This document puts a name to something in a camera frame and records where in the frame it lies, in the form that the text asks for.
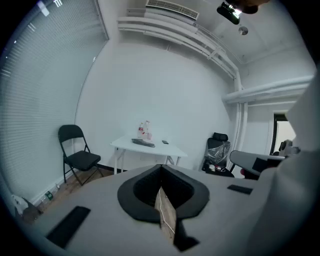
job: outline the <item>plastic bag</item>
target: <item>plastic bag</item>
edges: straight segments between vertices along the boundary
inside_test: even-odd
[[[14,204],[14,207],[18,211],[20,215],[23,214],[24,210],[28,208],[28,203],[20,196],[12,195],[12,202]]]
[[[230,150],[230,143],[226,143],[223,141],[223,145],[215,147],[215,148],[210,148],[208,150],[208,157],[209,159],[217,165],[220,162],[224,162],[227,160],[228,153]]]

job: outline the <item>air conditioner vent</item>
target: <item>air conditioner vent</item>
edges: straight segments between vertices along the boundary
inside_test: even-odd
[[[168,2],[168,1],[162,1],[162,0],[147,0],[146,7],[152,7],[152,8],[159,8],[159,9],[165,9],[169,10],[184,16],[187,16],[189,18],[192,18],[193,20],[197,20],[199,13],[191,10],[189,8],[186,8],[182,5],[173,3],[173,2]]]

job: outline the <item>black rectangle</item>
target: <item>black rectangle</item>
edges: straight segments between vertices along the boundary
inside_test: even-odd
[[[76,206],[46,238],[55,245],[65,248],[90,211],[88,208]]]
[[[244,187],[244,186],[238,186],[238,185],[230,185],[227,187],[229,190],[237,191],[243,194],[250,195],[252,192],[252,188]]]
[[[254,164],[252,166],[252,169],[254,169],[255,171],[261,173],[263,170],[268,168],[268,162],[266,160],[260,159],[260,158],[256,158],[254,161]]]

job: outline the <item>cable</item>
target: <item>cable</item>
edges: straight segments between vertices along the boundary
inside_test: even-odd
[[[162,211],[162,209],[161,209],[162,202],[161,202],[160,190],[159,190],[159,199],[160,199],[160,211],[161,211],[161,214],[162,214],[162,217],[163,217],[163,221],[164,221],[164,223],[169,227],[169,229],[171,229],[171,231],[175,234],[174,230],[173,230],[173,229],[170,227],[170,225],[166,222],[164,213],[163,213],[163,211]]]

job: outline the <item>gray object on table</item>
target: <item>gray object on table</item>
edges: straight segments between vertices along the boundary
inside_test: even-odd
[[[146,142],[142,138],[132,138],[131,140],[135,144],[139,144],[139,145],[142,145],[142,146],[147,146],[147,147],[150,147],[150,148],[154,148],[155,147],[155,144],[150,143],[150,142]]]

